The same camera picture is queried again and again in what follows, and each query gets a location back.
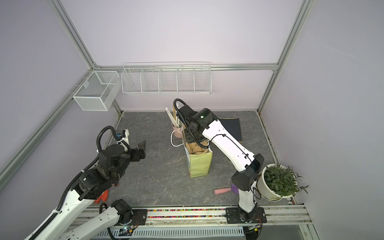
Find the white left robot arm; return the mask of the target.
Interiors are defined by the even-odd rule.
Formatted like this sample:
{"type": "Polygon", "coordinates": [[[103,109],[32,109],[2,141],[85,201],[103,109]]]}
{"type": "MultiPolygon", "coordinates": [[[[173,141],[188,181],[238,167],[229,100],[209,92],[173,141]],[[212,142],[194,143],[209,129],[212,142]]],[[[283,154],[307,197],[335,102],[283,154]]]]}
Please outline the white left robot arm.
{"type": "Polygon", "coordinates": [[[132,207],[124,200],[117,200],[97,217],[68,231],[73,221],[111,186],[118,185],[131,162],[146,157],[146,141],[131,148],[123,138],[103,149],[97,139],[98,156],[66,187],[58,206],[33,232],[28,240],[89,240],[100,231],[115,224],[129,224],[135,218],[132,207]]]}

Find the single brown pulp cup carrier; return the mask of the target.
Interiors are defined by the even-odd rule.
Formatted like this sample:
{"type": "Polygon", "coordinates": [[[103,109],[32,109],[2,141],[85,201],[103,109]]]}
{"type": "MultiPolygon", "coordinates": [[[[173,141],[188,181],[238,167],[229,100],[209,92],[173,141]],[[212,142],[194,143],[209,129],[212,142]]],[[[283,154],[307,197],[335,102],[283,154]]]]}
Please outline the single brown pulp cup carrier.
{"type": "Polygon", "coordinates": [[[199,146],[188,131],[183,131],[183,141],[190,155],[204,154],[209,151],[199,146]]]}

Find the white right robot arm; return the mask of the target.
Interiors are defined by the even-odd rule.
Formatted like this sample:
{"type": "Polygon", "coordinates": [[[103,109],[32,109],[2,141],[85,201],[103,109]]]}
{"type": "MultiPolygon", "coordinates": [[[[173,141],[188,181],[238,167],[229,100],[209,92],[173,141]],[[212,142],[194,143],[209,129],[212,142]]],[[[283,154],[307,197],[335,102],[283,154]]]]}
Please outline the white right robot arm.
{"type": "Polygon", "coordinates": [[[262,169],[264,157],[242,146],[211,110],[204,108],[196,112],[181,99],[175,99],[173,105],[176,116],[185,126],[187,139],[192,139],[193,143],[203,149],[208,149],[214,144],[234,165],[236,172],[231,180],[239,189],[239,216],[235,219],[241,223],[265,223],[264,209],[258,206],[256,197],[257,177],[262,169]]]}

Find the landscape printed paper bag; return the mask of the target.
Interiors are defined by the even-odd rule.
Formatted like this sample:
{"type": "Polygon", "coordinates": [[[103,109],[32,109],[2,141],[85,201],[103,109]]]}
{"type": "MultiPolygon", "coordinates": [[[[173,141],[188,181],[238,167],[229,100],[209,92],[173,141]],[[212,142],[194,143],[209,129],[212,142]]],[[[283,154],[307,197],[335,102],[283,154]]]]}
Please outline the landscape printed paper bag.
{"type": "Polygon", "coordinates": [[[187,151],[187,148],[184,146],[183,137],[181,140],[183,141],[182,144],[175,145],[173,143],[173,137],[174,134],[172,132],[171,134],[171,144],[173,147],[182,147],[185,150],[186,156],[187,156],[187,164],[188,164],[188,170],[189,170],[189,177],[190,178],[197,178],[206,176],[209,173],[212,158],[213,158],[213,152],[211,149],[208,149],[209,151],[204,154],[199,155],[190,155],[187,151]]]}

